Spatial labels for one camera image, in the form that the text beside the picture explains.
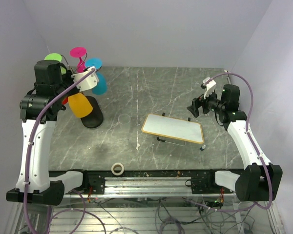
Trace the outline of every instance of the white backdrop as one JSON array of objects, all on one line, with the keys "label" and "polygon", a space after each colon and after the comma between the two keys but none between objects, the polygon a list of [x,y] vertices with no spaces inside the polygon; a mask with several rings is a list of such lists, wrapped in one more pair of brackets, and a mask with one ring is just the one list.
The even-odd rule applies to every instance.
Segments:
[{"label": "white backdrop", "polygon": [[22,1],[0,0],[0,234],[12,207],[5,194],[21,168],[20,100],[34,87],[34,65],[48,53]]},{"label": "white backdrop", "polygon": [[[293,0],[272,1],[233,71],[253,87],[252,130],[265,154],[283,169],[276,200],[287,233],[293,234]],[[241,105],[248,110],[247,87],[231,80],[243,87]]]},{"label": "white backdrop", "polygon": [[52,52],[108,66],[231,67],[271,0],[24,0]]}]

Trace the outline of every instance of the wire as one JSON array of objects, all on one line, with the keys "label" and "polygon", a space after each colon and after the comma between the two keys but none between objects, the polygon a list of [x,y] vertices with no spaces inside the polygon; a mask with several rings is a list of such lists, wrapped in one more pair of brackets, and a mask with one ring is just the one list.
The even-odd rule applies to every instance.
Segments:
[{"label": "wire", "polygon": [[104,202],[102,202],[102,203],[100,203],[100,202],[98,202],[98,203],[100,203],[101,205],[103,205],[103,204],[105,204],[105,203],[107,203],[107,202],[109,202],[109,201],[111,201],[111,200],[114,200],[115,198],[110,198],[109,200],[107,200],[107,201],[104,201]]},{"label": "wire", "polygon": [[[166,210],[166,212],[167,212],[167,214],[169,215],[169,217],[172,217],[171,215],[170,215],[170,213],[168,212],[168,210],[167,210],[167,208],[166,208],[166,206],[160,201],[160,203],[159,203],[159,208],[161,208],[161,206],[160,206],[160,204],[163,206],[163,208]],[[161,219],[161,217],[160,217],[160,209],[158,209],[158,212],[157,212],[157,214],[158,214],[158,217],[159,217],[159,219],[160,219],[160,221],[163,223],[164,221]],[[196,222],[197,220],[199,220],[199,219],[202,219],[202,218],[196,218],[196,219],[194,219],[193,221],[190,221],[190,222],[185,222],[185,221],[179,221],[180,222],[180,224],[182,224],[182,225],[188,225],[188,224],[191,224],[191,223],[200,223],[200,222]]]},{"label": "wire", "polygon": [[156,231],[157,231],[158,234],[160,234],[160,232],[159,232],[159,230],[158,230],[158,228],[157,228],[157,222],[156,222],[156,218],[157,218],[157,216],[156,216],[156,214],[159,212],[159,210],[160,210],[160,203],[159,203],[158,206],[157,206],[157,209],[156,209],[156,211],[155,211],[155,217],[154,217],[155,228],[156,228]]},{"label": "wire", "polygon": [[76,73],[77,70],[83,65],[83,63],[86,61],[87,57],[88,57],[88,54],[86,53],[86,57],[83,59],[83,62],[77,67],[77,69],[75,70],[74,73]]},{"label": "wire", "polygon": [[121,229],[131,231],[131,232],[133,232],[133,233],[135,233],[135,234],[139,234],[136,230],[133,230],[133,229],[131,229],[131,228],[127,228],[127,227],[116,228],[116,229],[114,229],[113,231],[111,231],[109,234],[111,234],[111,233],[113,233],[113,232],[117,232],[118,230],[121,230]]},{"label": "wire", "polygon": [[72,69],[71,66],[69,65],[69,63],[68,63],[67,59],[65,58],[65,56],[64,56],[64,55],[61,55],[61,56],[64,58],[65,62],[67,63],[68,68],[70,69],[70,71],[71,71],[72,73],[74,73],[74,72],[73,72],[73,69]]},{"label": "wire", "polygon": [[[78,211],[78,212],[84,212],[83,210],[81,209],[76,209],[76,208],[67,208],[67,209],[64,209],[64,210],[61,210],[59,212],[57,212],[52,218],[54,218],[55,216],[59,215],[60,213],[64,213],[64,212],[67,212],[67,211]],[[93,217],[95,217],[97,220],[99,220],[99,222],[101,223],[102,227],[103,227],[103,230],[104,230],[104,234],[106,234],[106,228],[105,228],[105,225],[104,223],[102,222],[102,220],[97,217],[95,214],[89,212],[89,211],[85,211],[85,214],[88,214],[88,215],[91,215]]]},{"label": "wire", "polygon": [[49,231],[49,223],[50,223],[51,214],[52,214],[52,207],[48,206],[45,233],[48,233]]},{"label": "wire", "polygon": [[164,231],[164,228],[167,226],[167,224],[176,224],[176,226],[178,227],[178,234],[185,234],[185,230],[181,226],[181,223],[178,221],[178,219],[174,217],[168,217],[164,220],[160,227],[160,233]]},{"label": "wire", "polygon": [[252,216],[250,216],[249,215],[249,218],[251,218],[252,220],[253,220],[253,223],[252,223],[252,225],[250,226],[250,230],[253,228],[253,226],[254,226],[254,223],[255,223],[255,219],[252,217]]},{"label": "wire", "polygon": [[201,218],[202,218],[202,221],[204,222],[205,226],[208,228],[208,230],[209,230],[210,233],[212,234],[213,231],[210,229],[210,226],[207,224],[207,222],[203,219],[202,216],[201,216]]},{"label": "wire", "polygon": [[28,225],[29,230],[33,233],[33,234],[38,234],[35,230],[35,228],[33,227],[33,224],[30,221],[29,218],[29,214],[28,214],[28,206],[27,206],[27,202],[28,202],[28,187],[29,187],[29,169],[30,169],[30,158],[31,158],[31,150],[32,150],[32,146],[34,144],[34,137],[35,137],[35,133],[37,131],[37,128],[40,124],[40,120],[42,119],[43,115],[45,114],[45,112],[56,102],[58,101],[60,98],[62,98],[65,94],[67,94],[69,91],[71,91],[74,87],[76,87],[79,83],[81,83],[82,81],[84,81],[89,75],[91,75],[92,73],[94,73],[96,71],[96,69],[92,69],[91,71],[89,71],[86,75],[84,75],[79,81],[73,83],[72,85],[70,85],[67,89],[65,89],[63,92],[61,92],[59,95],[57,95],[54,99],[52,99],[39,113],[39,115],[36,118],[36,121],[34,123],[34,126],[32,128],[32,131],[30,133],[29,136],[29,144],[27,146],[27,152],[26,152],[26,162],[25,162],[25,177],[24,177],[24,200],[23,200],[23,208],[24,208],[24,218],[25,221]]},{"label": "wire", "polygon": [[[86,203],[85,203],[85,201],[84,201],[84,198],[83,198],[83,195],[81,194],[81,193],[79,193],[78,191],[76,191],[76,190],[72,190],[74,193],[76,193],[76,194],[78,194],[80,197],[81,197],[81,199],[82,199],[82,201],[83,201],[83,205],[84,205],[84,209],[83,209],[83,214],[82,214],[82,217],[81,217],[81,219],[80,219],[80,221],[79,221],[79,223],[76,225],[76,227],[69,233],[69,234],[73,234],[77,229],[78,229],[78,227],[81,225],[81,223],[82,223],[82,221],[83,221],[83,219],[84,219],[84,215],[85,215],[85,212],[86,212]],[[60,214],[60,213],[62,213],[62,212],[64,212],[64,211],[60,211],[60,212],[57,212],[55,215],[53,215],[52,217],[51,217],[51,219],[50,219],[50,221],[49,221],[49,223],[48,223],[48,228],[47,228],[47,233],[49,233],[49,228],[50,228],[50,225],[51,225],[51,221],[52,221],[52,219],[54,219],[58,214]]]},{"label": "wire", "polygon": [[275,232],[274,232],[274,230],[273,230],[273,228],[272,228],[272,223],[270,222],[270,218],[269,218],[269,213],[268,213],[268,211],[267,211],[267,214],[268,214],[268,221],[269,221],[270,229],[271,229],[271,231],[272,231],[272,234],[275,234]]},{"label": "wire", "polygon": [[249,209],[253,208],[256,204],[253,203],[252,205],[250,205],[249,207],[245,207],[245,208],[241,208],[241,209],[237,209],[237,210],[226,210],[226,209],[216,209],[216,208],[211,208],[205,204],[202,204],[202,203],[199,203],[199,202],[196,202],[196,201],[193,201],[193,200],[190,200],[190,199],[187,199],[187,198],[183,198],[185,201],[188,201],[192,204],[195,204],[195,205],[199,205],[199,206],[202,206],[204,208],[207,208],[207,209],[210,209],[210,210],[213,210],[213,211],[217,211],[217,212],[227,212],[227,213],[230,213],[230,212],[241,212],[241,211],[248,211]]},{"label": "wire", "polygon": [[218,122],[218,118],[217,118],[217,114],[216,114],[216,112],[215,112],[215,119],[216,119],[216,122],[218,123],[218,125],[219,125],[220,127],[223,127],[223,126],[224,126],[223,124],[220,124],[220,123]]},{"label": "wire", "polygon": [[115,219],[116,220],[116,222],[118,223],[118,225],[119,226],[121,226],[122,227],[122,229],[123,229],[123,231],[124,231],[124,233],[126,234],[126,232],[125,232],[125,230],[124,230],[124,227],[118,222],[118,220],[109,212],[109,211],[107,211],[105,208],[103,208],[103,206],[101,205],[101,204],[99,204],[99,203],[97,203],[97,202],[94,202],[94,203],[96,203],[97,205],[99,205],[103,210],[105,210],[113,219]]},{"label": "wire", "polygon": [[237,226],[238,224],[241,224],[241,227],[240,227],[240,229],[239,229],[239,234],[240,234],[241,228],[242,228],[242,226],[243,226],[242,224],[243,224],[243,222],[245,221],[245,219],[247,218],[247,216],[249,215],[250,211],[251,211],[251,209],[248,210],[248,212],[246,213],[244,219],[243,219],[241,222],[234,224],[231,228],[229,228],[228,230],[226,230],[223,234],[226,234],[230,229],[234,228],[234,227]]},{"label": "wire", "polygon": [[226,72],[226,73],[217,74],[217,75],[213,76],[212,78],[208,79],[205,82],[205,85],[208,84],[209,82],[211,82],[213,79],[215,79],[217,77],[220,77],[220,76],[223,76],[223,75],[226,75],[226,76],[232,75],[232,76],[239,77],[240,79],[242,79],[246,83],[246,85],[247,85],[247,87],[249,88],[249,91],[250,91],[250,95],[251,95],[251,106],[250,106],[249,114],[248,114],[247,119],[246,119],[245,129],[246,129],[246,133],[247,133],[247,135],[248,135],[248,137],[250,139],[250,142],[251,142],[253,148],[255,149],[257,155],[259,156],[259,159],[260,159],[260,161],[261,161],[261,163],[263,165],[263,168],[264,168],[264,171],[265,171],[265,175],[266,175],[266,178],[267,178],[268,190],[269,190],[269,201],[268,201],[267,206],[262,206],[262,205],[258,204],[257,202],[254,202],[254,203],[258,207],[260,207],[260,208],[262,208],[264,210],[267,210],[272,205],[272,198],[273,198],[273,194],[272,194],[272,182],[271,182],[271,178],[270,178],[270,175],[269,175],[269,172],[268,172],[266,163],[265,163],[263,157],[261,156],[261,153],[260,153],[259,149],[257,148],[257,145],[255,144],[255,142],[254,142],[254,140],[253,140],[253,138],[252,138],[252,136],[251,136],[251,134],[249,132],[249,121],[250,121],[250,117],[251,117],[251,114],[252,114],[253,103],[254,103],[253,90],[251,88],[251,85],[248,83],[248,81],[244,77],[242,77],[242,76],[240,76],[240,75],[238,75],[236,73],[233,73],[233,72]]},{"label": "wire", "polygon": [[108,210],[106,210],[100,203],[98,203],[98,202],[94,202],[94,203],[96,203],[97,205],[99,205],[103,210],[105,210],[113,219],[115,219],[116,220],[116,222],[118,223],[118,225],[119,226],[121,226],[120,228],[116,228],[116,229],[114,229],[113,231],[111,231],[109,234],[111,234],[111,233],[113,233],[113,232],[116,232],[116,231],[118,231],[118,230],[123,230],[124,231],[124,233],[126,234],[126,232],[125,232],[125,230],[129,230],[129,231],[131,231],[131,232],[133,232],[133,233],[135,233],[135,234],[139,234],[136,230],[134,230],[134,229],[131,229],[131,228],[127,228],[127,227],[123,227],[120,223],[119,223],[119,221],[117,220],[117,218],[115,218]]},{"label": "wire", "polygon": [[188,181],[190,181],[191,182],[191,179],[187,179],[186,181],[185,181],[185,185],[187,186],[187,187],[192,187],[192,185],[190,184],[190,185],[187,185],[187,182]]}]

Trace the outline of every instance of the gray marble table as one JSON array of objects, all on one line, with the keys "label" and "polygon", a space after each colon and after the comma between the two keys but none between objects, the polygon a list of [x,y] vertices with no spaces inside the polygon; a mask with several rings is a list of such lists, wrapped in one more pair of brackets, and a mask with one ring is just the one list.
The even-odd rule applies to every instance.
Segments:
[{"label": "gray marble table", "polygon": [[[202,80],[223,70],[104,67],[100,72],[108,91],[94,96],[105,118],[103,124],[87,129],[69,108],[60,112],[51,145],[50,170],[110,170],[115,162],[128,170],[243,167],[232,138],[217,125],[214,114],[194,119],[186,109],[204,92]],[[225,77],[216,82],[217,93],[228,83]],[[141,127],[147,115],[162,112],[201,123],[206,149],[200,151],[201,145],[189,142],[185,146],[158,142],[156,136],[143,133]],[[119,124],[121,114],[130,116],[128,125]]]}]

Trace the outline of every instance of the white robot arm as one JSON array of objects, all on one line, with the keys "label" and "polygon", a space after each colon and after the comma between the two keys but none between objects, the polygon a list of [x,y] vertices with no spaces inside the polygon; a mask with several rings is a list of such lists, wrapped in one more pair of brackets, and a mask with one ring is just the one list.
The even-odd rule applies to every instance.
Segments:
[{"label": "white robot arm", "polygon": [[[241,155],[244,171],[241,175],[232,173],[228,170],[215,172],[215,183],[235,191],[241,201],[262,201],[269,199],[268,179],[272,183],[272,198],[275,199],[282,177],[282,170],[279,165],[273,165],[266,157],[254,138],[250,126],[246,130],[247,116],[238,109],[240,89],[236,85],[224,85],[221,99],[217,99],[215,93],[216,82],[211,78],[203,80],[202,88],[205,93],[192,100],[192,105],[187,109],[194,115],[199,116],[198,108],[202,106],[203,114],[209,111],[219,115],[219,120],[236,144]],[[267,178],[262,161],[263,159],[268,171]]]},{"label": "white robot arm", "polygon": [[[27,160],[27,148],[31,144],[31,154],[28,174],[28,193],[32,195],[31,202],[48,205],[58,205],[65,193],[74,188],[88,188],[88,179],[83,170],[71,170],[58,177],[49,177],[49,154],[52,134],[54,132],[58,111],[63,109],[62,100],[55,102],[41,119],[33,138],[29,142],[29,136],[34,129],[36,118],[41,110],[68,86],[78,82],[89,71],[72,74],[67,71],[61,75],[60,67],[63,64],[55,60],[43,60],[35,66],[36,83],[35,94],[28,93],[21,101],[21,119],[23,128],[23,153],[21,171],[15,188],[8,191],[6,198],[11,201],[22,202],[25,185],[25,170]],[[78,87],[72,89],[67,95],[73,95],[79,91],[92,89],[99,79],[95,72],[78,83]]]}]

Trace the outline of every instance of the purple cable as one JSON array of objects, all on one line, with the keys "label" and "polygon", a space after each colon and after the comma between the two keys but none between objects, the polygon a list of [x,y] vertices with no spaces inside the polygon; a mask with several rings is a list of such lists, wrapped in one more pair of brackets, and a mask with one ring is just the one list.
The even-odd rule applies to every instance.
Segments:
[{"label": "purple cable", "polygon": [[[83,201],[84,209],[81,210],[83,214],[82,214],[82,217],[81,217],[79,223],[76,225],[76,227],[75,227],[75,228],[74,228],[69,234],[73,234],[73,233],[77,230],[77,228],[81,225],[81,223],[82,223],[82,221],[83,221],[83,219],[84,219],[84,215],[85,215],[85,213],[86,213],[86,203],[85,203],[85,201],[84,201],[83,195],[82,195],[81,193],[79,193],[78,191],[76,191],[76,190],[72,190],[72,191],[73,191],[74,193],[78,194],[78,195],[81,197],[81,199],[82,199],[82,201]],[[64,212],[64,211],[57,212],[55,215],[53,215],[53,216],[51,217],[51,219],[50,219],[49,222],[48,222],[48,227],[47,227],[48,231],[47,231],[47,234],[49,234],[49,229],[50,229],[50,225],[51,225],[51,221],[52,221],[52,219],[53,219],[54,217],[56,217],[58,214],[63,213],[63,212]]]},{"label": "purple cable", "polygon": [[[96,71],[96,69],[92,69],[90,72],[88,72],[86,75],[84,75],[79,81],[77,81],[76,83],[72,84],[71,86],[69,86],[67,89],[65,89],[63,92],[61,92],[59,95],[57,95],[54,99],[52,99],[39,113],[39,115],[37,116],[37,119],[35,121],[35,124],[33,126],[33,129],[30,133],[30,137],[28,142],[32,142],[34,143],[34,137],[35,137],[35,133],[36,130],[39,126],[40,120],[43,117],[43,115],[45,114],[45,112],[60,98],[62,98],[65,94],[67,94],[69,91],[71,91],[74,87],[76,87],[79,83],[81,83],[83,80],[85,80],[89,75],[91,75],[92,73],[94,73]],[[27,206],[27,194],[28,194],[28,182],[29,182],[29,167],[30,167],[30,157],[31,157],[31,150],[32,150],[32,144],[28,145],[27,147],[27,152],[26,152],[26,164],[25,164],[25,188],[24,188],[24,216],[25,216],[25,220],[26,223],[29,227],[29,230],[33,233],[33,234],[38,234],[35,230],[35,228],[33,227],[32,223],[30,222],[30,218],[28,215],[28,206]]]},{"label": "purple cable", "polygon": [[269,172],[268,172],[266,163],[265,163],[264,159],[262,158],[262,156],[260,155],[259,149],[257,148],[257,146],[256,146],[253,138],[251,137],[251,134],[248,132],[248,130],[249,130],[249,121],[250,121],[250,117],[251,117],[251,114],[252,114],[253,103],[254,103],[253,90],[252,90],[250,84],[248,83],[248,81],[244,77],[240,76],[239,74],[232,73],[232,72],[225,72],[225,73],[217,74],[217,75],[213,76],[212,78],[208,79],[205,84],[207,84],[210,81],[212,81],[213,79],[215,79],[217,77],[220,77],[220,76],[223,76],[223,75],[233,75],[233,76],[239,77],[240,79],[242,79],[246,83],[246,85],[248,86],[249,91],[250,91],[250,95],[251,95],[251,106],[250,106],[250,110],[249,110],[248,117],[246,119],[245,129],[246,129],[247,135],[248,135],[248,137],[250,139],[250,142],[251,142],[253,148],[255,149],[257,155],[259,156],[259,159],[260,159],[261,163],[263,164],[263,168],[264,168],[264,171],[265,171],[265,174],[266,174],[266,178],[267,178],[267,182],[268,182],[268,189],[269,189],[269,201],[268,201],[267,206],[262,206],[262,205],[258,204],[257,202],[255,202],[255,204],[257,206],[259,206],[260,208],[262,208],[264,210],[267,210],[272,205],[272,197],[273,197],[273,194],[272,194],[272,182],[271,182],[271,178],[269,176]]},{"label": "purple cable", "polygon": [[48,206],[45,233],[49,233],[49,222],[50,222],[51,213],[52,213],[52,207]]},{"label": "purple cable", "polygon": [[[61,213],[63,213],[63,212],[67,212],[67,211],[78,211],[78,212],[84,212],[84,211],[81,210],[81,209],[67,208],[67,209],[64,209],[64,210],[61,210],[61,211],[57,212],[55,215],[52,216],[51,220],[52,220],[53,218],[55,218],[57,215],[59,215],[59,214],[61,214]],[[97,220],[99,220],[99,222],[100,222],[100,223],[102,224],[102,226],[103,226],[104,233],[106,234],[105,225],[104,225],[104,223],[102,222],[102,220],[101,220],[99,217],[97,217],[95,214],[90,213],[90,212],[88,212],[88,211],[85,211],[84,213],[85,213],[85,214],[88,214],[88,215],[91,215],[91,216],[95,217]]]},{"label": "purple cable", "polygon": [[178,221],[178,219],[174,218],[174,217],[168,217],[164,220],[164,222],[161,224],[160,227],[160,233],[162,234],[164,231],[164,228],[168,225],[168,224],[176,224],[177,228],[178,228],[178,234],[185,234],[185,230],[184,228],[181,226],[181,223]]}]

